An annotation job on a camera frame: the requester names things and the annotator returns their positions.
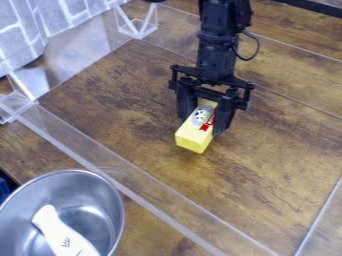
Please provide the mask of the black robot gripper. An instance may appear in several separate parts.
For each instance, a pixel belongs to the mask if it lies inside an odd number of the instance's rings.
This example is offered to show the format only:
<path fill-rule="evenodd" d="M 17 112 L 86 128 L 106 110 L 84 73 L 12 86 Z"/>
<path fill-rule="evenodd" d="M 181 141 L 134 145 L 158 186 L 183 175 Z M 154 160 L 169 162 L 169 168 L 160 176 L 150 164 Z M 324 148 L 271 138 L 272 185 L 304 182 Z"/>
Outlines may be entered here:
<path fill-rule="evenodd" d="M 248 61 L 237 52 L 237 35 L 199 34 L 196 65 L 171 66 L 168 88 L 176 94 L 177 117 L 187 119 L 197 106 L 197 99 L 213 101 L 217 106 L 213 116 L 215 136 L 229 127 L 235 111 L 245 110 L 253 85 L 233 75 L 236 59 Z"/>

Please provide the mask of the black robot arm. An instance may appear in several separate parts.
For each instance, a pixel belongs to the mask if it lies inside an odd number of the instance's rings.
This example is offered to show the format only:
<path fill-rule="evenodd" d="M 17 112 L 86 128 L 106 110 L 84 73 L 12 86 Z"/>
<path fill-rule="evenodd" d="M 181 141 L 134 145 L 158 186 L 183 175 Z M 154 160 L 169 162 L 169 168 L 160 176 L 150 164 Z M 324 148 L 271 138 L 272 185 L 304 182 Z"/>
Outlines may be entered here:
<path fill-rule="evenodd" d="M 168 88 L 176 94 L 177 117 L 187 119 L 197 107 L 197 99 L 217 103 L 213 112 L 212 135 L 229 128 L 237 109 L 248 107 L 255 85 L 233 75 L 236 59 L 249 61 L 239 54 L 239 34 L 255 41 L 257 38 L 245 30 L 251 25 L 249 0 L 199 0 L 200 30 L 196 66 L 171 66 Z"/>

